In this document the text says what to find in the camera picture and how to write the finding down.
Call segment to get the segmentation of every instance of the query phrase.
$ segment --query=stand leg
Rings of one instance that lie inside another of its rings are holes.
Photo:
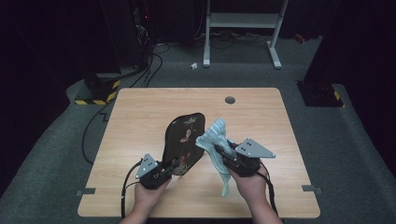
[[[207,0],[204,67],[210,66],[210,0]]]
[[[286,7],[288,6],[288,2],[289,2],[289,0],[284,0],[283,1],[282,8],[280,9],[280,12],[279,12],[279,16],[277,17],[276,26],[275,26],[275,30],[274,30],[274,34],[273,34],[272,40],[271,41],[267,41],[267,46],[268,46],[268,49],[270,51],[271,58],[273,60],[275,69],[281,69],[282,68],[282,64],[280,63],[279,57],[277,56],[277,53],[276,53],[276,50],[275,50],[275,44],[276,44],[276,41],[277,41],[277,37],[279,35],[279,30],[280,30],[280,27],[282,25],[283,18],[285,17],[285,11],[286,11]]]

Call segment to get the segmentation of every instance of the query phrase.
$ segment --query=white metal stand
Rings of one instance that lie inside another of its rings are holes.
[[[283,0],[279,13],[211,13],[210,0],[207,0],[204,67],[210,66],[210,27],[241,27],[241,28],[272,28],[272,39],[267,41],[267,47],[276,69],[282,68],[277,56],[275,44],[279,35],[280,26],[285,16],[289,0]]]

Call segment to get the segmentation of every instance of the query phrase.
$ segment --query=gray metal bracket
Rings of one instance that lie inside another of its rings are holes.
[[[142,163],[140,164],[139,170],[137,171],[136,179],[152,171],[157,166],[158,163],[148,153],[146,153],[145,157],[142,160]]]
[[[266,147],[263,147],[251,138],[247,138],[243,143],[235,148],[236,153],[239,153],[248,158],[270,158],[274,159],[276,154]]]

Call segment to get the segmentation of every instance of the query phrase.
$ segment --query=hole in table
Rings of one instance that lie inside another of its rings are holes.
[[[232,96],[227,96],[227,97],[225,98],[225,103],[227,103],[227,104],[229,104],[229,105],[232,105],[232,104],[235,103],[235,98],[233,98]]]

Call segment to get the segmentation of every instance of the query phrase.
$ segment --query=gray carpet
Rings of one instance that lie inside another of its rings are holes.
[[[275,70],[264,42],[235,42],[211,50],[210,68],[202,67],[203,47],[162,45],[155,49],[163,65],[149,87],[275,87],[282,94],[297,142],[317,195],[321,215],[285,219],[285,223],[396,223],[396,181],[376,152],[342,85],[334,85],[345,107],[306,107],[296,86],[303,80],[320,39],[298,44],[279,39],[283,68]],[[230,42],[213,41],[216,47]],[[198,63],[197,69],[191,69]],[[151,74],[160,65],[154,57]],[[121,82],[127,88],[139,75]],[[144,78],[134,86],[141,87]],[[75,105],[82,81],[65,93],[71,104],[36,142],[0,201],[0,223],[118,223],[119,217],[80,217],[76,196],[92,166],[81,154],[84,129],[100,105]],[[112,105],[103,112],[110,116]],[[94,160],[106,122],[97,116],[85,134],[85,150]],[[250,223],[249,220],[150,219],[148,223]]]

